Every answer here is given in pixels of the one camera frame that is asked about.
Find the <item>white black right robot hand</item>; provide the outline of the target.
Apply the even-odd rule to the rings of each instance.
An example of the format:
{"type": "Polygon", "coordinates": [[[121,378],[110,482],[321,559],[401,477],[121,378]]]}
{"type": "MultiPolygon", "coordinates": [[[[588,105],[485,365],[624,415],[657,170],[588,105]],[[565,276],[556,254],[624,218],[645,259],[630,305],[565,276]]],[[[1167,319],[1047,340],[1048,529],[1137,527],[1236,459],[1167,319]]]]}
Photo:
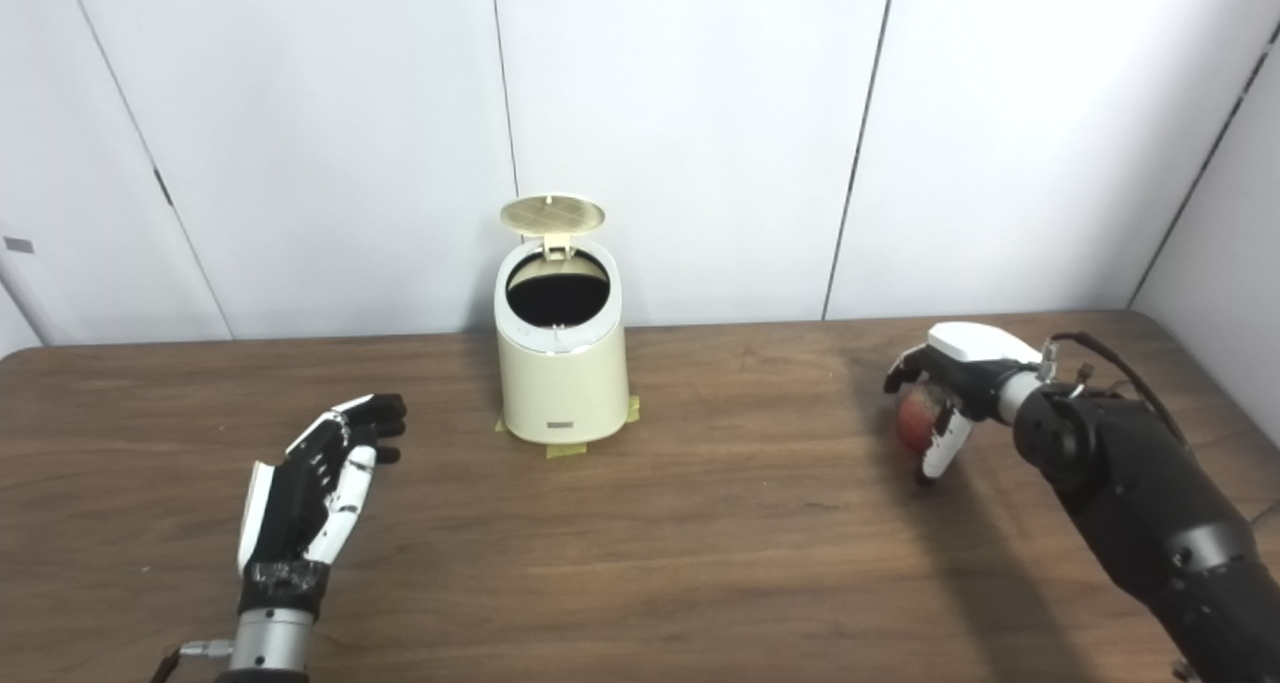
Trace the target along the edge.
{"type": "Polygon", "coordinates": [[[934,324],[924,344],[902,350],[882,390],[896,396],[895,434],[915,451],[915,482],[936,483],[977,425],[1012,425],[1042,386],[1043,356],[1019,336],[988,324],[934,324]]]}

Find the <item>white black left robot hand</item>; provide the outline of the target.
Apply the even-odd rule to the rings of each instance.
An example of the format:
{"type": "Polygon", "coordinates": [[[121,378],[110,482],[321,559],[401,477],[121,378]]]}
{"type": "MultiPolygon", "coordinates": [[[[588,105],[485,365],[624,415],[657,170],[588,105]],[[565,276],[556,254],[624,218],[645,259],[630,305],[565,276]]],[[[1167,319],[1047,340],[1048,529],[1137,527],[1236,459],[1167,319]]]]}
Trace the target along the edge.
{"type": "Polygon", "coordinates": [[[237,611],[317,616],[332,568],[362,514],[375,469],[401,459],[387,440],[406,432],[398,393],[340,402],[307,425],[278,463],[256,460],[236,554],[237,611]]]}

